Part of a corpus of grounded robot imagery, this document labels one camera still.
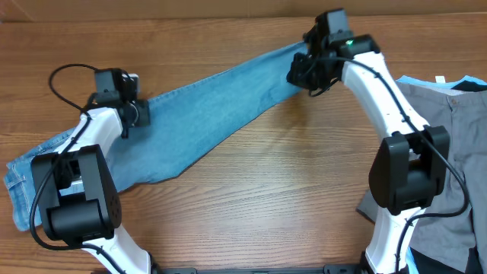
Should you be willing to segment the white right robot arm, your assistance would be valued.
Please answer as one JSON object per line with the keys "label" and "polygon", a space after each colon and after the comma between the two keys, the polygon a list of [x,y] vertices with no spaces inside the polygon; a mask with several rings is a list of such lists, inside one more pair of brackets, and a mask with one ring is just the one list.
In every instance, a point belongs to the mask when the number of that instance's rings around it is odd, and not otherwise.
{"label": "white right robot arm", "polygon": [[379,209],[371,242],[352,267],[356,273],[408,273],[406,251],[415,225],[444,188],[450,137],[432,127],[403,96],[371,36],[351,32],[304,35],[287,80],[311,97],[341,81],[358,99],[381,140],[368,175]]}

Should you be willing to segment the light blue denim jeans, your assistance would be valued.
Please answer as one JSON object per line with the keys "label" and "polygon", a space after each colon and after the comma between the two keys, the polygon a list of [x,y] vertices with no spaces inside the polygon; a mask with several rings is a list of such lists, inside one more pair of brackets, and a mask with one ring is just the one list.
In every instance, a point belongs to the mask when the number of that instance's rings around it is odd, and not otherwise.
{"label": "light blue denim jeans", "polygon": [[299,92],[286,80],[295,43],[149,100],[151,122],[107,155],[116,190],[178,177],[228,136]]}

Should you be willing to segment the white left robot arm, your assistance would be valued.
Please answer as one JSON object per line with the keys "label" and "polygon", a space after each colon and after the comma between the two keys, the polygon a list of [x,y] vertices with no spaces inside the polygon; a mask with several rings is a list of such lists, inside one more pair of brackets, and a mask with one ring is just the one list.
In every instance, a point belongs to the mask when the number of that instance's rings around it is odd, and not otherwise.
{"label": "white left robot arm", "polygon": [[106,155],[122,135],[112,107],[82,114],[68,140],[31,162],[36,195],[30,233],[48,250],[83,250],[110,273],[151,273],[151,255],[122,225],[119,195]]}

